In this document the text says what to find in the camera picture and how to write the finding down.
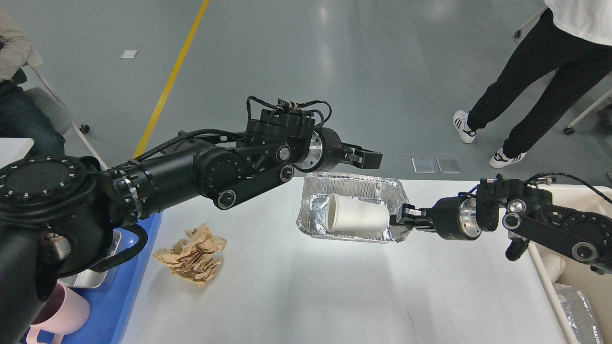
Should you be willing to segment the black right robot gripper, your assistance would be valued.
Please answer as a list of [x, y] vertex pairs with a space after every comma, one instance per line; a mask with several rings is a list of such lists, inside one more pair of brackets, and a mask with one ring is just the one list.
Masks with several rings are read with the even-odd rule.
[[404, 203], [400, 221], [391, 218], [390, 225], [394, 233], [435, 230], [445, 240], [476, 240], [482, 233], [476, 221], [476, 199], [459, 196], [442, 198], [430, 209]]

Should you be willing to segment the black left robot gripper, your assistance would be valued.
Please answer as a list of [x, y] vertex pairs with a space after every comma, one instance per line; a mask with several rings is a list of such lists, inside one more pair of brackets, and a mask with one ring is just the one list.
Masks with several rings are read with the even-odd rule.
[[300, 172], [327, 172], [341, 162], [360, 169], [378, 169], [383, 158], [381, 152], [342, 143], [339, 135], [327, 127], [313, 131], [308, 148], [306, 158], [295, 163], [295, 168]]

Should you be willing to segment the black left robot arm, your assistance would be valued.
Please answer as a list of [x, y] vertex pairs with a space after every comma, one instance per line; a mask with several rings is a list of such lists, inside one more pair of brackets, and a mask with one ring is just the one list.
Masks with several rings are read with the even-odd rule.
[[383, 155], [343, 143], [312, 109], [249, 96], [245, 131], [181, 131], [107, 170], [91, 156], [36, 155], [1, 169], [1, 342], [20, 340], [58, 279], [103, 272], [147, 243], [138, 220], [197, 196], [230, 209], [339, 163], [378, 169]]

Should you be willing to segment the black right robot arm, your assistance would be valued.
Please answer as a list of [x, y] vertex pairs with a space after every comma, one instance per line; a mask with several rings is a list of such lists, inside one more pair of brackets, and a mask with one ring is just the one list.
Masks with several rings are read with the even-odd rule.
[[588, 264], [597, 274], [609, 274], [611, 218], [555, 205], [552, 193], [541, 185], [555, 182], [556, 177], [556, 172], [543, 172], [523, 181], [498, 174], [429, 208], [405, 203], [391, 215], [389, 224], [437, 233], [445, 240], [475, 240], [502, 225], [511, 240], [505, 253], [509, 261], [518, 260], [535, 242]]

